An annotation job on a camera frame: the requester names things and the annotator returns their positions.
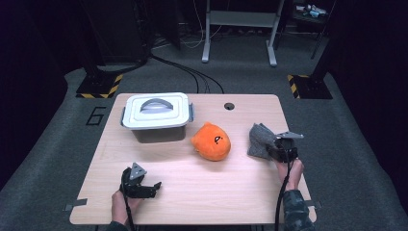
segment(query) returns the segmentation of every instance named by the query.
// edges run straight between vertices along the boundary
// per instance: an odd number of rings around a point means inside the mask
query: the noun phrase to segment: hand
[[[141,202],[142,199],[140,198],[128,198],[128,204],[132,211],[132,215],[135,214],[136,209]],[[126,204],[123,194],[121,191],[116,191],[112,195],[112,220],[126,225],[127,219]]]
[[[276,164],[276,167],[278,168],[278,173],[279,173],[279,179],[283,183],[285,180],[285,177],[288,173],[288,163],[279,163],[274,161]],[[299,186],[300,182],[300,177],[303,173],[304,165],[299,159],[295,159],[293,161],[293,165],[291,168],[291,174],[289,176],[289,181],[288,184],[286,185],[285,191],[290,191],[290,190],[297,190],[297,187]]]

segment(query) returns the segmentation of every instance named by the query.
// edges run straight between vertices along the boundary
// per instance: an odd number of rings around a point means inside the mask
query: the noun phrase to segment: wooden table top
[[[274,223],[281,183],[273,162],[248,156],[249,130],[264,123],[274,133],[288,131],[279,99],[272,94],[188,94],[195,108],[194,121],[186,125],[182,141],[139,143],[120,125],[122,109],[133,93],[117,96],[95,150],[78,199],[87,205],[74,207],[73,224],[111,222],[112,194],[118,190],[125,168],[136,162],[147,174],[142,185],[162,182],[155,198],[139,206],[135,224],[269,224]],[[233,103],[226,110],[225,103]],[[203,159],[190,138],[209,121],[221,127],[231,140],[226,159]],[[311,199],[302,176],[299,189]],[[310,218],[316,212],[310,207]]]

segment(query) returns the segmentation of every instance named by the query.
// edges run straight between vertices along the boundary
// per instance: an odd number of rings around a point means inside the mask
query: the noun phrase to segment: white lid
[[[126,101],[122,124],[132,130],[160,129],[183,126],[189,119],[184,93],[139,94]]]

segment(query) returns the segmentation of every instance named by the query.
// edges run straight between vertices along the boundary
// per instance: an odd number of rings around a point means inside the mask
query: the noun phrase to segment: dark sleeve
[[[124,226],[123,224],[116,221],[111,221],[106,231],[128,231],[128,230],[126,226]]]
[[[285,214],[285,230],[316,230],[315,225],[309,219],[309,208],[299,190],[286,191],[283,194],[283,210]]]

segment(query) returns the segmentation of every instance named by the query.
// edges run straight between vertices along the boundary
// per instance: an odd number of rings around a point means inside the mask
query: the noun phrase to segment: orange plush toy
[[[205,122],[191,138],[191,143],[202,157],[210,161],[223,160],[231,150],[228,135],[210,122]]]

